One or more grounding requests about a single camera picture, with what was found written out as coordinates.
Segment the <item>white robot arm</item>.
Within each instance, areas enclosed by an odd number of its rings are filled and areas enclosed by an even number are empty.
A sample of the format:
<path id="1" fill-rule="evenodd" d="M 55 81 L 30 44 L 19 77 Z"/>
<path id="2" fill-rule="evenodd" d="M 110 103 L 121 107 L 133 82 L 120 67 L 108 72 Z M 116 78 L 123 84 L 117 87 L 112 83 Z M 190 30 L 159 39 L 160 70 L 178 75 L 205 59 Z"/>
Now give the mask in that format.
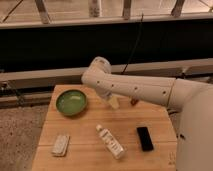
<path id="1" fill-rule="evenodd" d="M 103 99 L 115 93 L 180 112 L 176 171 L 213 171 L 213 84 L 117 75 L 103 57 L 93 59 L 81 80 Z"/>

